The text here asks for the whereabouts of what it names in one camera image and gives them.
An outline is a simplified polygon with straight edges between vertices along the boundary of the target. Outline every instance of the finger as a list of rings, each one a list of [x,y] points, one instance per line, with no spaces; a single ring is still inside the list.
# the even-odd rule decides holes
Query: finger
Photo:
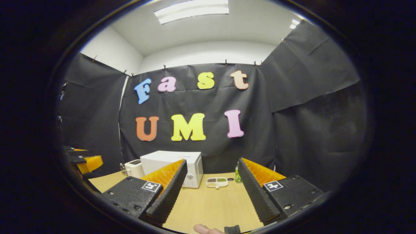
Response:
[[[196,224],[195,226],[193,226],[193,229],[200,234],[208,234],[209,231],[209,228],[202,224]]]
[[[224,233],[216,228],[213,228],[213,229],[210,229],[207,234],[224,234]]]

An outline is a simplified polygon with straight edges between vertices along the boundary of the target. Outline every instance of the fluorescent light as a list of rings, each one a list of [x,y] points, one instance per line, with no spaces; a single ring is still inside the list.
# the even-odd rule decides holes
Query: fluorescent light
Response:
[[[227,15],[228,13],[228,0],[193,0],[154,12],[161,24],[197,15]]]
[[[166,24],[175,20],[185,19],[197,15],[215,15],[215,14],[228,14],[227,7],[200,7],[191,10],[184,10],[178,13],[169,14],[159,19],[161,24]]]
[[[305,20],[305,17],[303,17],[303,16],[301,16],[301,15],[299,15],[299,14],[296,14],[296,13],[294,13],[299,19],[301,19],[301,20]]]
[[[298,25],[298,24],[300,24],[300,22],[299,22],[299,21],[297,21],[297,20],[295,20],[295,19],[293,19],[293,20],[292,20],[292,24],[294,24],[294,25]]]

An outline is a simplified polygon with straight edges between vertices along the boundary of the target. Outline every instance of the green bottle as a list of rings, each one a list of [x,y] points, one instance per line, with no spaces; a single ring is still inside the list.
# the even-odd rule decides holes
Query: green bottle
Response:
[[[240,177],[240,174],[238,173],[238,162],[237,162],[237,166],[235,167],[235,182],[241,183],[241,177]]]

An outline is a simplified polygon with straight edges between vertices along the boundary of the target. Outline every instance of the wooden table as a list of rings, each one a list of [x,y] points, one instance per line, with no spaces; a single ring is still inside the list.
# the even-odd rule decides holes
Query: wooden table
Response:
[[[121,172],[116,172],[90,179],[90,182],[104,192],[125,177]],[[224,227],[239,225],[241,232],[263,226],[242,183],[230,181],[226,187],[208,188],[205,181],[209,177],[235,178],[235,173],[204,174],[199,188],[182,188],[163,227],[196,233],[193,226],[199,223],[221,231],[224,231]]]

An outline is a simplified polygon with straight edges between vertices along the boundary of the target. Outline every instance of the black backdrop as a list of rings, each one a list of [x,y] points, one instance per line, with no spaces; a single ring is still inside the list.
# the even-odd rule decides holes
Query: black backdrop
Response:
[[[79,53],[67,70],[59,103],[64,145],[101,155],[94,177],[120,170],[119,108],[126,75]]]
[[[247,74],[245,90],[231,73]],[[214,74],[215,85],[200,90],[198,75]],[[176,90],[160,92],[164,77],[176,78]],[[138,104],[134,88],[149,78],[149,99]],[[299,174],[330,190],[360,161],[366,132],[366,101],[357,71],[345,53],[319,28],[302,21],[261,66],[202,64],[172,67],[129,77],[78,55],[68,69],[60,105],[64,144],[101,154],[95,175],[113,173],[120,162],[156,150],[201,151],[204,173],[232,172],[245,157],[285,174]],[[227,110],[240,110],[244,136],[228,138]],[[203,113],[206,139],[172,141],[172,115],[188,122]],[[137,117],[158,116],[152,141],[136,135]]]
[[[367,129],[359,75],[339,45],[302,21],[260,67],[276,129],[276,168],[322,190],[360,162]]]
[[[231,73],[241,70],[247,74],[245,90],[234,85]],[[202,72],[214,74],[214,87],[200,90],[198,75]],[[176,78],[176,90],[160,92],[158,85],[164,77]],[[152,80],[149,99],[138,104],[134,90],[142,81]],[[266,83],[258,67],[244,64],[203,64],[167,68],[143,73],[129,79],[121,105],[120,130],[123,155],[126,161],[156,150],[200,151],[204,173],[232,172],[237,160],[245,157],[270,169],[274,167],[275,137],[273,116],[270,113]],[[228,138],[227,110],[240,110],[239,121],[242,137]],[[181,114],[189,122],[195,113],[203,113],[203,141],[172,141],[172,115]],[[152,141],[141,141],[136,135],[137,117],[158,116],[157,134]],[[145,133],[150,132],[149,120]]]

